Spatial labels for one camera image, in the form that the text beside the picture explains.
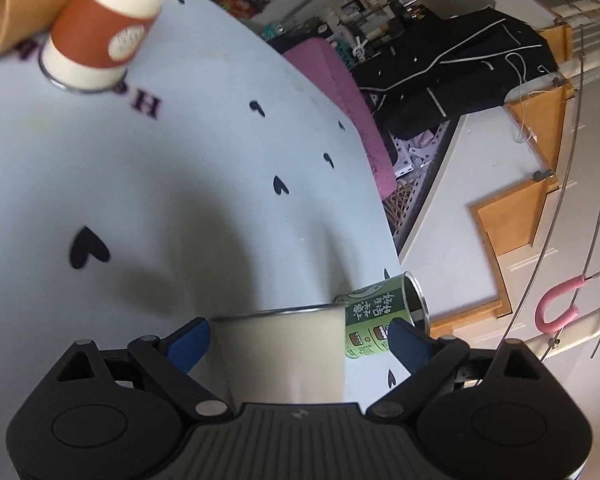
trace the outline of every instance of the brown and white can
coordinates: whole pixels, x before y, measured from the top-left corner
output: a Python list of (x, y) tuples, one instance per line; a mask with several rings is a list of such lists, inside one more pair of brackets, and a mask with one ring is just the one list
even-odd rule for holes
[(70, 0), (54, 23), (40, 68), (71, 91), (101, 92), (126, 73), (164, 0)]

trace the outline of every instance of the green can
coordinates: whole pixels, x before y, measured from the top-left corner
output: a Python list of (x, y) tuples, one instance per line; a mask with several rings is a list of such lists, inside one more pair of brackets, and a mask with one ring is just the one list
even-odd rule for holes
[(411, 312), (418, 312), (428, 321), (422, 290), (410, 272), (337, 296), (334, 303), (347, 304), (345, 355), (352, 359), (389, 351), (387, 333), (394, 317), (414, 324)]

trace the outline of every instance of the pink hook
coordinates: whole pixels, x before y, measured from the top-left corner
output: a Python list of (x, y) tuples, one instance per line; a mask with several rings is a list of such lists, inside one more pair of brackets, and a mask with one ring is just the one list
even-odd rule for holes
[(558, 285), (550, 288), (544, 294), (544, 296), (538, 302), (538, 307), (536, 307), (536, 328), (540, 332), (544, 334), (558, 332), (558, 330), (564, 328), (571, 321), (578, 317), (578, 308), (575, 305), (570, 305), (570, 307), (560, 314), (560, 316), (558, 316), (552, 322), (546, 323), (544, 322), (544, 311), (549, 306), (549, 303), (551, 303), (555, 298), (580, 288), (586, 283), (586, 281), (587, 280), (584, 275), (576, 276), (575, 278), (571, 278), (566, 282), (559, 283)]

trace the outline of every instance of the purple cushion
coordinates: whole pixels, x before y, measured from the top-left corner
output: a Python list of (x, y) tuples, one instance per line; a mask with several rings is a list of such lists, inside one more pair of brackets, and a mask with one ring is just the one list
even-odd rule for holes
[(284, 56), (356, 125), (380, 196), (391, 195), (395, 191), (394, 167), (374, 118), (338, 54), (326, 41), (313, 38), (285, 52)]

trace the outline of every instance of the brown label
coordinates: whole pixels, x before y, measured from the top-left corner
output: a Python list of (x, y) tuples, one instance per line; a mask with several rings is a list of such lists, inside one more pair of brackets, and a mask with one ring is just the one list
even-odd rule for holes
[(95, 0), (70, 0), (51, 29), (51, 39), (78, 64), (115, 68), (133, 59), (156, 18), (124, 16)]

